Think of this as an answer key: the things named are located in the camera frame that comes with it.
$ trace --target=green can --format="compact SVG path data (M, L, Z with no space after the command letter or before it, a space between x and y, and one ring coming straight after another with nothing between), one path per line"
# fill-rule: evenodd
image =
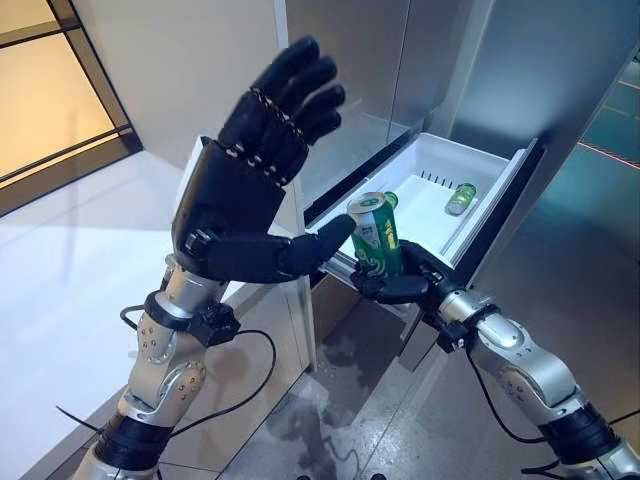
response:
M476 187L470 183L458 185L458 188L456 188L456 191L451 195L451 198L444 206L444 211L455 217L462 215L465 210L469 208L469 205L471 205L471 201L475 196Z
M369 275L392 277L402 273L402 258L393 209L393 192L365 193L349 202L347 212L356 222L351 235L356 257L371 268Z

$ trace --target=refrigerator drawer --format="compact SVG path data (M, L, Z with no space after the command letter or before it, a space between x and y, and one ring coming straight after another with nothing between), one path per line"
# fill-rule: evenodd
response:
M518 150L513 158L506 159L422 133L340 199L309 230L317 231L336 215L346 213L349 201L362 193L392 191L398 196L394 210L398 236L422 245L455 268L496 213L534 145L535 140L528 148ZM477 192L467 210L455 217L444 208L461 183L473 184ZM324 269L349 283L355 262L349 239Z

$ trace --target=refrigerator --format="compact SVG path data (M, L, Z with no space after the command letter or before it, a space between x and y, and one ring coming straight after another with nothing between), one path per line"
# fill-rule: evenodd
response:
M639 12L635 0L287 0L289 40L316 36L347 91L343 126L301 173L305 227L392 191L398 236L473 289L637 51ZM463 183L477 193L448 215ZM349 284L355 262L348 240L325 271ZM406 321L413 369L435 333L415 306L387 308Z

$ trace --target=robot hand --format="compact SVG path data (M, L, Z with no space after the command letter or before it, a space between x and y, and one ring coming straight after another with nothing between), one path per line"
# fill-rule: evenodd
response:
M276 283L316 270L353 231L340 216L317 235L267 235L309 145L340 126L333 59L305 37L284 50L203 149L172 225L178 264L200 277Z
M463 290L455 271L417 243L400 240L403 274L393 277L368 275L358 262L351 281L367 298L384 304L417 303L425 321L441 330L438 307L451 292Z
M539 347L497 306L478 303L455 271L420 245L400 240L400 248L402 275L369 276L358 263L351 281L365 297L380 303L417 303L423 320L439 332L438 346L447 353L463 347L470 361L498 380L542 433L537 439L522 439L501 423L511 438L546 441L568 478L640 478L640 459L589 403L562 360Z

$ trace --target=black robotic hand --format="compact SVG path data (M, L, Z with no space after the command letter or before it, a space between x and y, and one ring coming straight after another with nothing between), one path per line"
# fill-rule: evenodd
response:
M186 270L215 280L276 283L311 273L353 231L346 215L317 235L267 235L284 185L320 137L339 127L340 85L333 59L305 37L284 50L238 101L217 140L203 149L172 225Z
M370 276L366 266L358 262L351 281L363 296L379 303L417 303L424 311L427 323L436 322L438 307L445 297L463 287L451 267L417 243L400 240L400 249L402 275Z

